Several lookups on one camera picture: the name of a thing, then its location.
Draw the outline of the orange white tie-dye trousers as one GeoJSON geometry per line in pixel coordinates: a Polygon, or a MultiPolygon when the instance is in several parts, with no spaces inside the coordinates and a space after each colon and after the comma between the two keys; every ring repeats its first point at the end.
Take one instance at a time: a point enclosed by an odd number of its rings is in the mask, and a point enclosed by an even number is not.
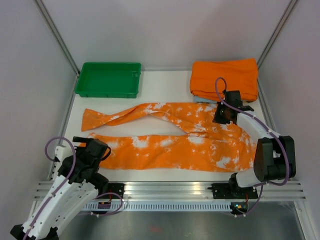
{"type": "Polygon", "coordinates": [[[183,169],[238,172],[254,164],[256,143],[239,126],[213,121],[217,106],[210,103],[143,103],[108,115],[85,109],[82,131],[111,148],[100,166],[110,170],[183,169]],[[169,122],[183,135],[107,136],[94,129],[126,124],[146,116],[169,122]]]}

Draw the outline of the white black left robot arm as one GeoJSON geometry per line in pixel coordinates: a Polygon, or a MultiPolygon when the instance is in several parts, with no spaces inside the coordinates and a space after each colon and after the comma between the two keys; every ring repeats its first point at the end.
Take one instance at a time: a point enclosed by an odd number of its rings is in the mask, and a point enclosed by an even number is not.
{"type": "Polygon", "coordinates": [[[57,176],[38,208],[10,234],[17,240],[57,240],[70,221],[95,198],[109,193],[108,179],[98,171],[111,148],[96,138],[62,138],[53,161],[60,164],[57,176]]]}

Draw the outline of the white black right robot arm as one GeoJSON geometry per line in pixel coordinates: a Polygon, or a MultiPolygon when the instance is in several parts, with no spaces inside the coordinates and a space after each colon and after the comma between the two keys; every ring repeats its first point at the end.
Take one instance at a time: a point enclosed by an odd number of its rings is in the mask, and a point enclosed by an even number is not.
{"type": "Polygon", "coordinates": [[[214,199],[257,199],[255,187],[269,183],[283,186],[296,175],[295,142],[270,129],[254,109],[244,105],[238,90],[223,91],[223,101],[218,102],[213,122],[223,125],[236,124],[256,144],[253,166],[233,173],[228,183],[211,186],[214,199]]]}

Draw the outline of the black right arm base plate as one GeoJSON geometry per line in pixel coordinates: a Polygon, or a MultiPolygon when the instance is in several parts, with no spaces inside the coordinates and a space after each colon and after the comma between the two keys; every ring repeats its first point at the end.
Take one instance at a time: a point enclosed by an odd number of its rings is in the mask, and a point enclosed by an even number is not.
{"type": "Polygon", "coordinates": [[[208,188],[215,200],[246,200],[257,199],[258,193],[253,187],[233,187],[228,183],[213,183],[208,188]]]}

